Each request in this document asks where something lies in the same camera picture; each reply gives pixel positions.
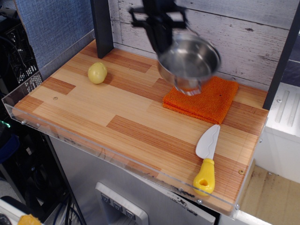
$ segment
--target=black metal post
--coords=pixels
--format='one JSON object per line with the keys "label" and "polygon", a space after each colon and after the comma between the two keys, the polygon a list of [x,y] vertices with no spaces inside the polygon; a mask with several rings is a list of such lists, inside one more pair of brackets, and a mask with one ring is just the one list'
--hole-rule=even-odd
{"label": "black metal post", "polygon": [[275,70],[271,85],[269,87],[267,97],[264,101],[264,104],[263,104],[264,109],[269,110],[271,108],[271,105],[273,103],[273,100],[274,100],[274,97],[276,95],[277,89],[278,89],[279,84],[281,82],[282,75],[285,71],[285,67],[286,67],[287,62],[290,58],[293,46],[296,42],[299,30],[300,30],[300,3],[299,3],[298,8],[296,10],[296,14],[295,14],[294,20],[292,22],[289,34],[287,35],[285,46],[283,48],[283,51],[281,53],[279,62],[277,64],[277,68]]}
{"label": "black metal post", "polygon": [[109,13],[108,0],[90,0],[97,53],[103,58],[113,49],[113,34]]}

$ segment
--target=orange dish cloth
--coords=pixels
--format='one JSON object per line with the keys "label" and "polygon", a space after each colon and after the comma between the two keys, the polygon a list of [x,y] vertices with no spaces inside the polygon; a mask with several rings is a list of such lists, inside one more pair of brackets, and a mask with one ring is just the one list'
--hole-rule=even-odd
{"label": "orange dish cloth", "polygon": [[163,107],[209,123],[220,124],[238,88],[237,82],[214,76],[198,95],[188,96],[173,87],[163,98]]}

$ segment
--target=metal saucepan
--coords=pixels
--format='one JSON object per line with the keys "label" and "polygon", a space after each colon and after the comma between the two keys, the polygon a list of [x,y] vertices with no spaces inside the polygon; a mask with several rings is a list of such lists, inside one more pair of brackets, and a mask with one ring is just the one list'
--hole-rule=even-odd
{"label": "metal saucepan", "polygon": [[186,95],[201,93],[201,86],[221,64],[218,51],[199,36],[181,34],[172,45],[158,55],[160,75]]}

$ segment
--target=yellow potato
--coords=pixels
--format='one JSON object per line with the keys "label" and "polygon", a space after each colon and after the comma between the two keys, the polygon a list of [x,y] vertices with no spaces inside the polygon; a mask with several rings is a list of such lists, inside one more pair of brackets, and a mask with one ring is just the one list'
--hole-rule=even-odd
{"label": "yellow potato", "polygon": [[18,225],[41,225],[41,222],[33,215],[24,215],[20,217]]}
{"label": "yellow potato", "polygon": [[92,83],[99,84],[104,81],[107,75],[106,66],[102,62],[96,62],[88,70],[88,77]]}

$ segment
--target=white wood plank wall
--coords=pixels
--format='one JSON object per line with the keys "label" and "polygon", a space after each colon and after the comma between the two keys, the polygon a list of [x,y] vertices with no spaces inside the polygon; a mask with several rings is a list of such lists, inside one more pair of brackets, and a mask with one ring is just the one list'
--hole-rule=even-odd
{"label": "white wood plank wall", "polygon": [[[220,52],[216,73],[254,88],[268,90],[299,0],[177,0],[200,36]],[[142,0],[110,0],[114,46],[156,58],[143,28],[131,25],[130,7]]]}

